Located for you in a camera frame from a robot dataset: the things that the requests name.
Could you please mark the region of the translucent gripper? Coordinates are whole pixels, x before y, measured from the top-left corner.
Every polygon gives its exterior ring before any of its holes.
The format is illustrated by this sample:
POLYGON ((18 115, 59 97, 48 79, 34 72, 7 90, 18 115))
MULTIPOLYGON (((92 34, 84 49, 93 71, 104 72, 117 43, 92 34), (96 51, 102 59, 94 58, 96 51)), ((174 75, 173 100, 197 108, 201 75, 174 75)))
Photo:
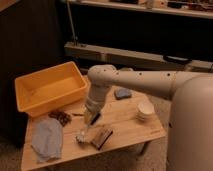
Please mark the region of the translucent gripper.
POLYGON ((101 116, 101 113, 99 111, 90 111, 89 109, 85 109, 84 123, 87 126, 93 125, 100 116, 101 116))

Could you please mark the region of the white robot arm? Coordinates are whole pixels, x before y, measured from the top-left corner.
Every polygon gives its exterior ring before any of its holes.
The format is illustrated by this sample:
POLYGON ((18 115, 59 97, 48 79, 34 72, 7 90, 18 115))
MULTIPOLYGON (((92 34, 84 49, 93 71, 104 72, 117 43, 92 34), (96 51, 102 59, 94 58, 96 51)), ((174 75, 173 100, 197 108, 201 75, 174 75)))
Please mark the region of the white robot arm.
POLYGON ((213 73, 95 65, 88 79, 86 124, 100 114, 113 85, 166 98, 171 101, 166 171, 213 171, 213 73))

